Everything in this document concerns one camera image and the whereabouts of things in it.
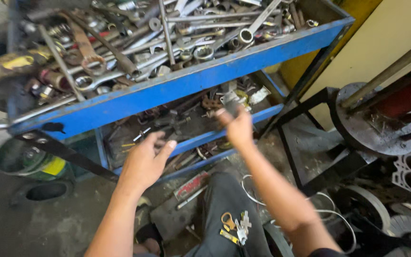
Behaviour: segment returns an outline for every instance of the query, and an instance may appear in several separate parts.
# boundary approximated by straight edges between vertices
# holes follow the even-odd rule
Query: blue tool cart
[[[66,161],[70,161],[96,175],[116,181],[118,179],[117,174],[121,170],[115,169],[113,172],[108,170],[105,148],[102,145],[101,127],[125,117],[253,73],[253,76],[259,77],[261,83],[271,90],[273,99],[278,99],[278,102],[271,101],[271,107],[254,112],[253,122],[267,120],[272,116],[280,118],[280,112],[284,104],[289,106],[291,102],[296,100],[303,86],[313,76],[354,21],[349,14],[328,0],[302,0],[299,1],[299,5],[305,17],[318,21],[320,25],[298,30],[280,39],[259,44],[220,59],[204,62],[138,83],[126,90],[113,91],[84,102],[64,106],[11,125],[8,132],[16,138],[60,156]],[[272,80],[260,71],[265,67],[317,49],[320,49],[320,52],[287,97],[284,97]],[[21,114],[12,111],[8,112],[8,115],[9,120],[14,120]],[[271,128],[273,123],[272,120],[263,134]],[[95,131],[101,158],[100,163],[90,161],[84,155],[68,148],[61,142],[64,139],[90,130]],[[172,156],[224,135],[224,131],[209,131],[180,142]],[[183,170],[162,177],[160,182],[181,176],[232,153],[234,153],[232,149],[222,152],[208,160],[200,161]]]

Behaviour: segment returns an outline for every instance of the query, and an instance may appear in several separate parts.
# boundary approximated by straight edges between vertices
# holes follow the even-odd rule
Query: dark pants
[[[240,256],[240,246],[220,235],[220,230],[224,230],[221,216],[229,212],[233,220],[237,219],[240,222],[240,214],[245,210],[248,211],[252,223],[244,246],[248,255],[272,256],[255,203],[248,198],[236,178],[225,172],[216,172],[210,178],[204,196],[204,237],[202,243],[186,256]]]

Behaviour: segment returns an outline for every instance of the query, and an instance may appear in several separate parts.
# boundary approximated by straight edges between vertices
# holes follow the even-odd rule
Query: green bucket
[[[37,180],[54,180],[66,171],[66,161],[25,141],[10,138],[0,146],[0,172]]]

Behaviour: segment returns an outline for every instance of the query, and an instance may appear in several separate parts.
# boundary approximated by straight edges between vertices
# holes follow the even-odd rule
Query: hand
[[[254,145],[252,116],[245,110],[243,105],[237,107],[239,116],[234,117],[224,108],[215,112],[215,116],[221,124],[226,126],[229,142],[239,151]]]
[[[163,131],[150,133],[142,143],[129,151],[118,185],[128,186],[131,190],[140,190],[142,194],[157,181],[163,173],[169,155],[177,145],[174,140],[166,143],[162,140],[163,137]]]

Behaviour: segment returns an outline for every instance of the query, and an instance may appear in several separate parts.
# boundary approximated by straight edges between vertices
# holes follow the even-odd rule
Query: left hand
[[[142,143],[129,151],[118,180],[119,186],[129,186],[129,189],[138,189],[143,193],[157,181],[177,145],[174,140],[166,143],[163,137],[163,131],[150,133]]]

